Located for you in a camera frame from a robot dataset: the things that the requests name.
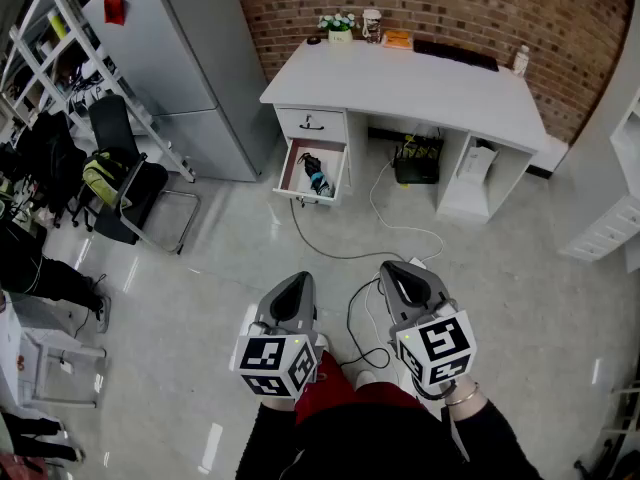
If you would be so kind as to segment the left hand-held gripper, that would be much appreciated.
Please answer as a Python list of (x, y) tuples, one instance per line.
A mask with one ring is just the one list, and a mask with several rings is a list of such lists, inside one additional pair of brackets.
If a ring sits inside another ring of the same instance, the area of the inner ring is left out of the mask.
[[(294, 330), (268, 326), (292, 320)], [(299, 272), (281, 281), (258, 304), (257, 317), (238, 337), (230, 369), (259, 397), (299, 399), (309, 383), (317, 380), (318, 367), (328, 341), (314, 329), (316, 286), (310, 272)]]

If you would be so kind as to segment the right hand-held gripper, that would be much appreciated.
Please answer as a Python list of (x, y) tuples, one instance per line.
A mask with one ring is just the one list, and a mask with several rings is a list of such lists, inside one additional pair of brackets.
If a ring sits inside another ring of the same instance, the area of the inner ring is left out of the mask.
[[(390, 344), (407, 368), (413, 388), (429, 401), (446, 398), (455, 391), (457, 380), (470, 372), (477, 352), (467, 312), (453, 300), (439, 302), (445, 292), (439, 277), (412, 263), (383, 262), (380, 278), (394, 324)], [(434, 304), (434, 311), (399, 323), (400, 308)]]

